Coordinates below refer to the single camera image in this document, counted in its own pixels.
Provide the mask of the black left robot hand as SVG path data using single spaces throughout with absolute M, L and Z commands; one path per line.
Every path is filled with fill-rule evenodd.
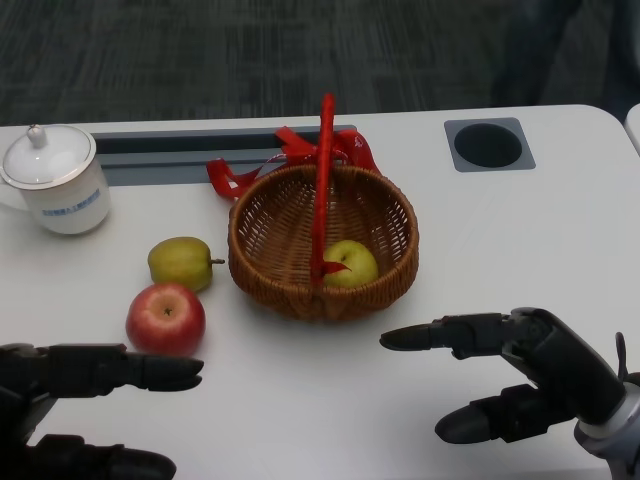
M 75 435 L 28 441 L 57 400 L 106 396 L 131 385 L 153 392 L 197 387 L 203 361 L 127 351 L 122 344 L 1 348 L 1 476 L 4 479 L 171 479 L 177 467 L 155 452 L 95 446 Z

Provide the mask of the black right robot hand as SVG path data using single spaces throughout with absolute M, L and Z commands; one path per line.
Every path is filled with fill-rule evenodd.
M 539 308 L 445 316 L 386 332 L 380 343 L 393 351 L 449 348 L 458 360 L 499 356 L 529 379 L 443 417 L 435 432 L 450 444 L 515 442 L 573 418 L 602 425 L 627 396 L 623 381 L 602 357 Z

